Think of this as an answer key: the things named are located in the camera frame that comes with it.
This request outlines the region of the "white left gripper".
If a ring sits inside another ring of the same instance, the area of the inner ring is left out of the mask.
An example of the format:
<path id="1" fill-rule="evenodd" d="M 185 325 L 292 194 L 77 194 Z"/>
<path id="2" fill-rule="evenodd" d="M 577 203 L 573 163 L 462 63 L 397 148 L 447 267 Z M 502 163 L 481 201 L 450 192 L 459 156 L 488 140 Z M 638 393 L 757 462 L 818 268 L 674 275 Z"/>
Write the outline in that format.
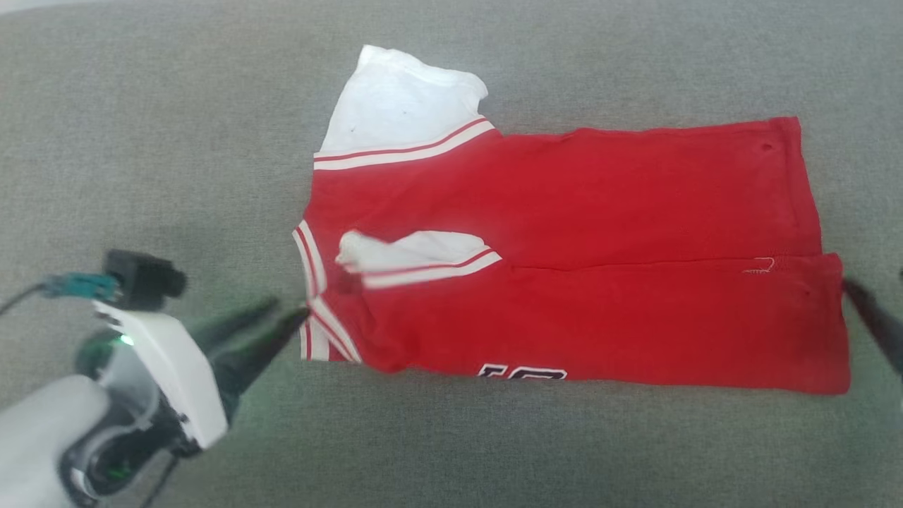
<path id="1" fill-rule="evenodd" d="M 261 337 L 226 350 L 279 306 L 277 297 L 267 297 L 191 325 L 188 332 L 161 312 L 122 310 L 94 301 L 96 314 L 116 337 L 110 341 L 107 362 L 94 378 L 86 379 L 100 397 L 99 415 L 64 450 L 59 463 L 71 494 L 115 495 L 162 450 L 185 459 L 220 441 L 246 390 L 310 317 L 302 306 L 279 318 Z M 205 355 L 217 355 L 212 365 Z"/>

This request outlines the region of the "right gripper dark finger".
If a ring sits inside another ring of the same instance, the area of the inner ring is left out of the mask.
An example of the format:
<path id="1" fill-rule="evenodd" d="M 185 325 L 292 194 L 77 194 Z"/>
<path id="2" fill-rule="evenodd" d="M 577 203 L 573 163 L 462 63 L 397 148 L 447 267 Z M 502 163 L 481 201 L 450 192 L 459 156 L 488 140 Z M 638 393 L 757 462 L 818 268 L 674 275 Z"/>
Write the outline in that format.
<path id="1" fill-rule="evenodd" d="M 896 376 L 903 379 L 903 320 L 891 315 L 874 293 L 855 279 L 844 279 L 844 292 Z"/>

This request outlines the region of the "red white baseball jersey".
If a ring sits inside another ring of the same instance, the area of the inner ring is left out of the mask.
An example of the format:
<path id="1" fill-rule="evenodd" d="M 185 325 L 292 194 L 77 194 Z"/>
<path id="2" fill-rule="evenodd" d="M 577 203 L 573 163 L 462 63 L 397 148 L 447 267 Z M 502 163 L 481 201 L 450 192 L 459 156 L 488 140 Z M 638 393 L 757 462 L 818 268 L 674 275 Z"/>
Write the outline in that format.
<path id="1" fill-rule="evenodd" d="M 373 45 L 293 240 L 306 361 L 835 396 L 839 256 L 795 116 L 503 134 L 484 82 Z"/>

